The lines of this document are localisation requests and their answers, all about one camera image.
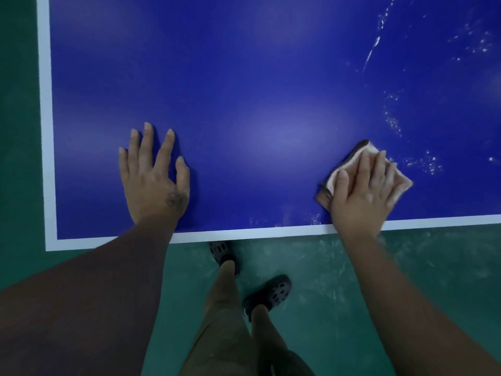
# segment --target forearm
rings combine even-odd
[[[374,239],[345,240],[381,341],[399,374],[499,374],[499,364],[428,302]]]
[[[119,357],[125,373],[139,374],[176,223],[147,218],[115,240],[0,292],[3,368],[22,373],[22,367],[52,366],[57,372],[69,361],[67,373],[99,374],[110,361],[120,364]],[[50,360],[40,348],[51,348]]]

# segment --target tattoo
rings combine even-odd
[[[176,192],[171,192],[164,200],[165,204],[169,207],[173,207],[177,210],[181,210],[183,208],[183,204],[186,200],[186,197],[182,194],[178,194]]]

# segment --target person's right arm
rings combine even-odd
[[[340,171],[331,203],[334,227],[350,258],[372,321],[398,375],[500,375],[500,364],[426,300],[387,258],[376,237],[402,190],[396,164],[380,152],[371,170],[362,153],[354,191]]]

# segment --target cloth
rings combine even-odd
[[[331,172],[324,186],[315,197],[315,200],[326,210],[329,211],[332,195],[334,193],[334,185],[336,183],[336,175],[339,170],[346,170],[349,179],[348,193],[350,194],[353,191],[353,187],[355,186],[355,178],[358,171],[358,160],[360,158],[360,154],[362,154],[364,150],[369,151],[371,168],[374,166],[374,162],[376,161],[376,156],[377,153],[379,153],[379,150],[369,140],[360,141],[357,146],[355,146],[355,149],[353,149],[350,155],[346,158],[346,160],[336,166],[336,168]],[[396,187],[399,184],[404,185],[404,191],[402,192],[404,193],[406,190],[410,189],[410,187],[412,186],[412,181],[397,169],[395,179],[393,181],[393,187]]]
[[[220,305],[205,316],[180,376],[314,376],[294,352],[258,348],[249,335],[241,309]]]

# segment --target finger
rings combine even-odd
[[[334,188],[334,195],[332,198],[332,203],[334,205],[340,205],[346,202],[348,198],[348,173],[346,170],[339,170],[336,176],[336,184]]]
[[[139,169],[139,132],[135,129],[132,129],[130,132],[129,154],[127,158],[129,173],[136,174]]]
[[[176,160],[176,186],[180,192],[189,195],[189,168],[181,156]]]
[[[386,206],[389,208],[395,207],[395,205],[398,202],[398,199],[400,199],[405,190],[407,190],[407,185],[405,183],[400,183],[397,186],[395,186],[390,196],[388,196],[388,199],[386,200]]]
[[[380,151],[376,156],[376,162],[374,163],[374,169],[372,170],[371,180],[369,181],[369,186],[371,190],[379,193],[381,187],[383,186],[383,182],[385,179],[386,171],[386,151]]]
[[[170,155],[172,153],[175,139],[176,135],[174,134],[174,131],[169,129],[157,154],[154,170],[158,171],[164,177],[169,176]]]
[[[357,177],[355,179],[355,189],[354,191],[366,191],[369,188],[369,179],[371,177],[371,164],[369,161],[369,151],[364,150],[360,154],[360,160],[358,162]]]
[[[389,163],[386,166],[386,175],[383,182],[383,187],[379,192],[379,196],[385,201],[391,193],[393,188],[393,182],[395,181],[395,173],[397,171],[397,164],[394,162]]]
[[[118,148],[118,168],[122,183],[129,179],[129,164],[127,163],[128,153],[124,148]]]
[[[151,170],[153,165],[153,126],[144,123],[143,140],[139,148],[139,169],[141,171]]]

